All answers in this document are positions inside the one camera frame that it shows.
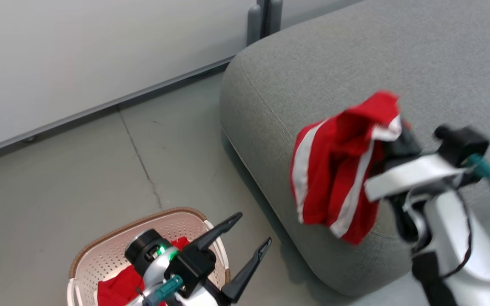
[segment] green led light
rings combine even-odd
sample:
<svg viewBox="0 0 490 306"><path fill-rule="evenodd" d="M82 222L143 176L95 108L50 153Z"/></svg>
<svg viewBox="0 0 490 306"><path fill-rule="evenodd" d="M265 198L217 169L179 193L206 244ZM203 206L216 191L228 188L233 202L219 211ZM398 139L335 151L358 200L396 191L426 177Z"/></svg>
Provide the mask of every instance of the green led light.
<svg viewBox="0 0 490 306"><path fill-rule="evenodd" d="M163 246L160 246L158 250L156 250L156 254L162 255L165 253L165 248Z"/></svg>
<svg viewBox="0 0 490 306"><path fill-rule="evenodd" d="M175 252L172 252L171 254L169 254L169 261L173 260L173 258L175 256L177 256L178 253L179 253L179 251L175 251Z"/></svg>

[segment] laundry basket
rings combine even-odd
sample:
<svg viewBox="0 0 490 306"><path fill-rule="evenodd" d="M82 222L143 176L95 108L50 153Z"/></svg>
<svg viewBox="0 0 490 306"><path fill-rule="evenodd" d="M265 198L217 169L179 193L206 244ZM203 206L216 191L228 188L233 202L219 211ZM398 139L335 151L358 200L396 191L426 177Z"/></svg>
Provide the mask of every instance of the laundry basket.
<svg viewBox="0 0 490 306"><path fill-rule="evenodd" d="M192 241L213 228L205 215L179 207L132 222L88 244L74 259L69 272L68 306L97 306L97 283L115 277L130 263L124 251L130 241L147 229L155 229L169 241L186 237ZM219 289L230 281L228 257L218 238L210 247L217 257L210 281Z"/></svg>

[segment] upholstered cushion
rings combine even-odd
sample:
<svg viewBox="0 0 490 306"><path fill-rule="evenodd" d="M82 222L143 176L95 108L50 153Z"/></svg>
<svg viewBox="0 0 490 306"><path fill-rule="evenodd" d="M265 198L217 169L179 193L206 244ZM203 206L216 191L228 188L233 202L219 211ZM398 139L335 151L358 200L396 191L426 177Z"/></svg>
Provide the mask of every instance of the upholstered cushion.
<svg viewBox="0 0 490 306"><path fill-rule="evenodd" d="M490 136L490 0L366 0L262 39L224 76L221 122L231 143L316 275L359 295L406 273L408 247L381 205L357 247L299 224L290 192L294 140L307 124L379 89L401 95L403 116L426 150L442 123ZM480 219L490 188L464 195Z"/></svg>

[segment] white wall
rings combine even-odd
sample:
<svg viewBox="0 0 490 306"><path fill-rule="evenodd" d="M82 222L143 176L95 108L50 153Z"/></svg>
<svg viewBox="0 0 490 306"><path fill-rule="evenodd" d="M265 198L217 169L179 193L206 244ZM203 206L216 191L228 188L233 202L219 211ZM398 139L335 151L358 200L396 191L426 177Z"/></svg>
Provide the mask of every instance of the white wall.
<svg viewBox="0 0 490 306"><path fill-rule="evenodd" d="M235 55L256 0L0 0L0 146Z"/></svg>

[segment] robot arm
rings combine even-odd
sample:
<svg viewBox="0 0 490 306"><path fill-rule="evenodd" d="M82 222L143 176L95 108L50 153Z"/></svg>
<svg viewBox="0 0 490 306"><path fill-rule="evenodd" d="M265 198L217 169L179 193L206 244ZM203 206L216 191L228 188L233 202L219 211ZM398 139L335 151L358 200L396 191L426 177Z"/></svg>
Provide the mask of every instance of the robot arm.
<svg viewBox="0 0 490 306"><path fill-rule="evenodd" d="M365 193L391 203L431 305L490 305L490 239L458 191L481 178L465 165L484 155L488 140L470 127L436 134L443 140L438 152L421 156L407 131L397 150L388 148L388 169L366 181Z"/></svg>
<svg viewBox="0 0 490 306"><path fill-rule="evenodd" d="M143 277L145 290L128 306L230 306L237 303L272 243L271 238L257 248L253 257L230 283L217 288L208 276L216 256L209 249L243 216L237 213L185 246L180 252L154 229L132 240L124 256Z"/></svg>

